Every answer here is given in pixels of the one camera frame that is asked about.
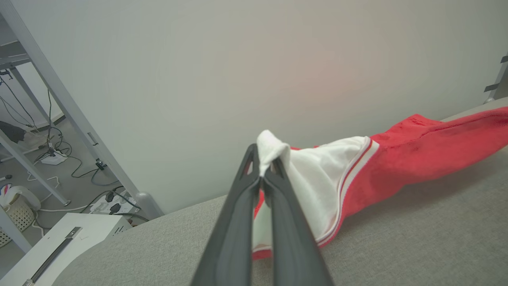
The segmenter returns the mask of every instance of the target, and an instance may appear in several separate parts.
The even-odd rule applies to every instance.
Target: gray metal frame
[[[50,193],[52,193],[62,204],[68,205],[71,201],[67,200],[59,191],[48,184],[46,179],[42,177],[39,171],[35,168],[32,162],[23,154],[18,145],[12,142],[5,133],[0,130],[0,144],[4,146],[12,156],[14,156],[20,163],[34,176],[39,183],[41,183]]]
[[[497,88],[499,87],[499,83],[502,82],[502,80],[507,77],[508,77],[508,54],[506,54],[506,56],[504,56],[501,59],[501,69],[497,74],[496,83],[485,88],[485,92],[489,92],[489,97],[487,98],[487,100],[485,100],[483,104],[496,100],[495,96]]]

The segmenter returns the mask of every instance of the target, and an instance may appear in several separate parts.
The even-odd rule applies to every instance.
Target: gray fabric surface
[[[224,197],[108,239],[54,286],[188,285]],[[508,148],[347,218],[322,249],[337,285],[508,285]],[[269,259],[252,285],[272,285]]]

